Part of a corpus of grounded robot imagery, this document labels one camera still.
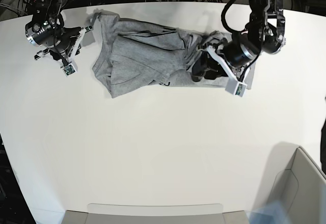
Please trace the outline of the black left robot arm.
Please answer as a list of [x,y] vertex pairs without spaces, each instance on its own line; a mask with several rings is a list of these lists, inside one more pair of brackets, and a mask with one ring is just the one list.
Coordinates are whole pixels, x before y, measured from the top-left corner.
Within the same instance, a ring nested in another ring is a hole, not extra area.
[[242,31],[230,28],[226,21],[226,13],[235,1],[229,0],[221,14],[231,39],[219,32],[207,37],[200,46],[200,58],[192,66],[194,82],[231,75],[243,82],[263,52],[276,54],[285,45],[283,0],[249,0],[250,20]]

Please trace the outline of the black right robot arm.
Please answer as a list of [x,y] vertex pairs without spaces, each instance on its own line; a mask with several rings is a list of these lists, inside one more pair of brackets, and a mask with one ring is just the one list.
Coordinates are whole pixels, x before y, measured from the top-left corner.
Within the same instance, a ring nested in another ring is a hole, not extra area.
[[68,0],[33,0],[32,20],[25,25],[27,40],[34,46],[44,46],[53,52],[72,48],[80,27],[64,27],[61,10]]

